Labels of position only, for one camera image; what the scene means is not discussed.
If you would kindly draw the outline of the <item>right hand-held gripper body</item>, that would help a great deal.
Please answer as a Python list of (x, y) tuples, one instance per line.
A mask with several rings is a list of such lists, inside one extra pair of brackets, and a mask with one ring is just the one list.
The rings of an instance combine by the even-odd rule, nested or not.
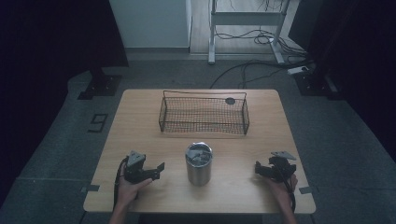
[(296, 158), (287, 151), (272, 152), (269, 163), (273, 165), (273, 179), (277, 182), (283, 182), (289, 179), (296, 171), (296, 165), (290, 164), (289, 160), (295, 161)]

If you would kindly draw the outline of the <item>person's right hand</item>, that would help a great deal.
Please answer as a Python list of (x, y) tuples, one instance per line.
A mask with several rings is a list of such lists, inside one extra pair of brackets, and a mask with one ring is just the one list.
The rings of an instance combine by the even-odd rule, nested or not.
[(277, 183), (268, 177), (265, 177), (263, 181), (268, 186), (280, 207), (291, 208), (292, 200), (290, 192), (284, 183)]

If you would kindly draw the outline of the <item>white metal desk frame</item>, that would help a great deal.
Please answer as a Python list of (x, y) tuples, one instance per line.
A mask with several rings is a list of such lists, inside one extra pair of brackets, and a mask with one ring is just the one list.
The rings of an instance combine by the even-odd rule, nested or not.
[(214, 64), (216, 61), (215, 50), (215, 31), (217, 26), (247, 26), (247, 25), (263, 25), (273, 26), (276, 32), (270, 39), (270, 47), (276, 58), (278, 64), (284, 64), (284, 58), (281, 54), (280, 47), (280, 33), (283, 28), (284, 21), (287, 16), (287, 11), (290, 5), (290, 0), (282, 0), (279, 11), (270, 12), (225, 12), (217, 11), (217, 0), (209, 0), (209, 28), (210, 36), (208, 42), (208, 63)]

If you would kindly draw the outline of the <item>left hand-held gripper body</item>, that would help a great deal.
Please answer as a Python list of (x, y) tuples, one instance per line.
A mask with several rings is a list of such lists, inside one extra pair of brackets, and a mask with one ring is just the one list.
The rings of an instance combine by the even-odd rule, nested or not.
[(137, 184), (146, 179), (152, 178), (151, 171), (144, 171), (143, 165), (146, 160), (146, 155), (131, 151), (126, 166), (124, 168), (124, 178), (132, 183)]

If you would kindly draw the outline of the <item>white cabinet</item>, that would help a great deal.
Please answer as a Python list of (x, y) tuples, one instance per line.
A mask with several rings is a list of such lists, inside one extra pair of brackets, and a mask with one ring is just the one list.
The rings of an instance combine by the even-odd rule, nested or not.
[(109, 0), (127, 49), (187, 49), (191, 0)]

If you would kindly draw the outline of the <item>dark curtain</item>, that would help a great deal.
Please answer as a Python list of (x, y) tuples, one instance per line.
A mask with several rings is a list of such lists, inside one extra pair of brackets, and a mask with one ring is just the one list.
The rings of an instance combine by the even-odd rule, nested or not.
[(109, 0), (0, 0), (0, 205), (70, 78), (127, 59)]
[(289, 38), (396, 161), (396, 0), (299, 0)]

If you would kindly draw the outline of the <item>white power strip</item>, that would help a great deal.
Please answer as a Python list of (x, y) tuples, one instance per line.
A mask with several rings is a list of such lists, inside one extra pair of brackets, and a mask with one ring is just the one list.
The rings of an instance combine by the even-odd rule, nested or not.
[(303, 72), (307, 72), (309, 71), (309, 68), (307, 66), (299, 66), (299, 67), (294, 67), (291, 69), (287, 70), (288, 75), (296, 75), (296, 74), (300, 74)]

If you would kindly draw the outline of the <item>person's left hand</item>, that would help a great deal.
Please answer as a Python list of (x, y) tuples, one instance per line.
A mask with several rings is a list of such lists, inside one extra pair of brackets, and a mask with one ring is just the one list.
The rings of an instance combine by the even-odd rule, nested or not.
[(146, 179), (137, 184), (131, 184), (124, 178), (124, 169), (120, 171), (120, 178), (118, 183), (118, 196), (117, 196), (117, 207), (128, 208), (134, 201), (139, 190), (149, 185), (152, 179)]

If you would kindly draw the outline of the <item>stainless steel tumbler cup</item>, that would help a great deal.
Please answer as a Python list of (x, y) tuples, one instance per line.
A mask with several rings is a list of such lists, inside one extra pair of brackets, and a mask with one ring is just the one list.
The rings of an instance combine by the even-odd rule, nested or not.
[(185, 151), (188, 179), (194, 186), (204, 186), (211, 178), (213, 152), (204, 142), (195, 142)]

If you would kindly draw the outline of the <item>black stand base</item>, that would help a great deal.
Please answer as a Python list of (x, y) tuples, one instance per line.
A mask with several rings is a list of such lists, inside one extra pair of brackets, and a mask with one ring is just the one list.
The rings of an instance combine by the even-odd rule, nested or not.
[(293, 77), (302, 96), (323, 96), (332, 101), (344, 99), (329, 75), (304, 72)]
[(85, 91), (78, 96), (79, 100), (91, 100), (94, 96), (114, 96), (122, 76), (106, 75), (101, 67), (90, 70), (92, 80)]

